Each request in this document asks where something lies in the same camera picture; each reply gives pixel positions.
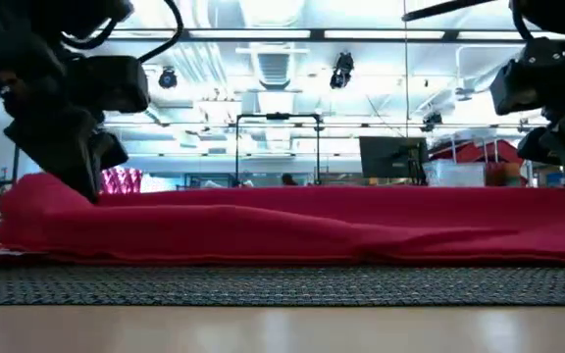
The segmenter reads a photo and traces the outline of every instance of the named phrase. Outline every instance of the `ceiling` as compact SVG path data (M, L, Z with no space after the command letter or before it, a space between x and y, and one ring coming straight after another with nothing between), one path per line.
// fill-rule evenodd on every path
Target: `ceiling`
M439 138L475 127L518 138L520 118L542 123L537 112L498 117L493 111L491 80L522 47L505 1L408 24L400 20L405 9L441 1L176 1L187 31L180 44L144 66L152 107L145 114L109 114L106 122L133 159L233 155L238 114L321 114L321 137L333 140L322 144L325 154L357 154L349 140L358 135ZM91 55L139 56L171 35L175 22L163 1L132 3L134 15ZM277 36L264 36L272 29ZM352 54L355 69L346 88L331 90L341 52ZM164 67L176 71L177 87L159 86ZM457 87L476 93L461 101ZM422 133L422 119L432 112L442 114L444 125ZM241 152L311 153L317 135L311 123L245 118ZM490 125L500 126L483 128Z

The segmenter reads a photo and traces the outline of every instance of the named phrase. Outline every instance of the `textured mat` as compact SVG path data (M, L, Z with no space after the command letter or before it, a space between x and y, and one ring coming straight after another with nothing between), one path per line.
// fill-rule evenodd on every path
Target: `textured mat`
M565 269L0 269L0 305L565 305Z

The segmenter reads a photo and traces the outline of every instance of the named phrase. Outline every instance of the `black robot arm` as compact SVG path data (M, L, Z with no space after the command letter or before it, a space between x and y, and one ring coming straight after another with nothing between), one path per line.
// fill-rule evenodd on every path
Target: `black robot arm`
M133 10L129 0L0 0L0 98L13 118L4 133L45 172L91 201L100 171L128 160L104 130L104 111L136 113L149 104L142 64L175 45L174 36L140 58L94 56L75 49L101 45ZM87 39L104 25L101 34Z
M406 14L403 21L441 15L489 0L449 1ZM523 18L544 30L565 34L565 1L511 0L514 25L525 39L518 60L501 68L489 91L498 115L542 108L547 128L532 130L518 155L545 164L560 164L565 174L565 41L534 38Z

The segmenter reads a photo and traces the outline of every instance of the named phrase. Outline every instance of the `fluorescent light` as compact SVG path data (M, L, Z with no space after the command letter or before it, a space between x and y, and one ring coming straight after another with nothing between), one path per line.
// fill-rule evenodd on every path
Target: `fluorescent light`
M90 36L91 38L96 37L101 33L101 30L96 30ZM110 38L112 39L162 39L167 40L174 35L174 31L167 29L167 30L128 30L128 29L115 29L110 34Z
M273 45L263 46L260 48L236 48L236 54L309 54L309 49L300 48L280 48Z
M176 153L176 152L172 152L172 153L163 153L163 152L158 152L158 153L128 153L128 157L132 157L132 158L149 158L149 157L158 157L158 158L163 158L163 157L181 157L181 158L206 158L206 157L215 157L215 156L219 156L216 154L210 154L207 156L202 156L202 153L193 153L193 152L183 152L183 153Z
M442 30L326 30L325 38L337 39L441 39Z
M564 40L565 35L546 31L532 31L535 37L547 37L553 40ZM522 36L517 31L487 31L487 30L462 30L459 32L459 39L465 40L522 40Z
M188 32L194 38L308 38L307 29L194 29Z

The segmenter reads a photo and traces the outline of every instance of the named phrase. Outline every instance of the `metal frame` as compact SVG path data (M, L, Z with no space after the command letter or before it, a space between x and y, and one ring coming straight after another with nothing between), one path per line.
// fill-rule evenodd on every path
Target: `metal frame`
M359 116L359 118L369 118L370 116ZM148 123L133 123L133 122L107 122L104 126L109 127L137 127L137 126L157 126L158 124L153 122ZM208 126L208 127L234 127L234 124L226 124L226 123L191 123L191 122L166 122L162 123L161 126ZM351 128L351 127L392 127L392 128L420 128L426 126L422 123L321 123L321 127L329 127L329 128ZM520 125L520 124L441 124L437 125L436 129L442 128L518 128L518 127L528 127L528 128L535 128L535 127L546 127L548 123L541 123L541 124L528 124L528 125Z
M486 159L486 164L489 162L489 156L488 156L488 140L485 137L481 138L481 142L483 143L483 154L484 157ZM472 143L475 144L475 146L477 145L477 138L472 138ZM496 163L499 162L498 160L498 138L495 138L493 140L493 144L494 144L494 161ZM452 151L452 161L454 163L458 163L457 162L457 146L455 144L455 137L454 135L450 136L450 150Z
M298 31L298 30L308 30L309 35L307 36L294 36L284 37L283 35L276 37L264 37L261 35L239 35L237 37L231 37L227 35L206 35L198 36L194 32L204 32L211 31L222 32L222 31L232 31L232 32L245 32L245 33L255 33L260 30L268 31L275 30L281 31ZM333 27L333 28L186 28L182 35L180 36L180 42L366 42L366 43L418 43L418 44L524 44L525 40L521 38L516 39L503 39L503 38L491 38L491 39L461 39L459 37L460 33L476 32L476 33L515 33L515 29L460 29L460 28L406 28L407 32L443 32L443 36L437 39L435 38L419 38L415 35L409 38L392 38L389 35L385 37L374 37L362 35L350 37L329 37L327 32L329 31L348 31L348 32L402 32L405 27L391 27L391 28L345 28L345 27ZM173 34L173 28L115 28L113 30L113 35L109 37L108 41L127 41L127 42L152 42L152 43L162 43L167 41ZM534 35L542 35L547 32L543 31L532 31Z
M234 177L237 181L239 181L239 128L241 119L243 118L261 118L267 119L269 114L239 114L236 116L236 123L234 124ZM322 123L322 117L319 114L286 114L287 119L294 119L294 118L313 118L315 120L315 130L317 132L316 138L316 172L315 172L315 183L321 183L321 176L320 176L320 128Z
M15 155L12 160L12 184L16 184L19 179L19 158L21 149L15 144Z

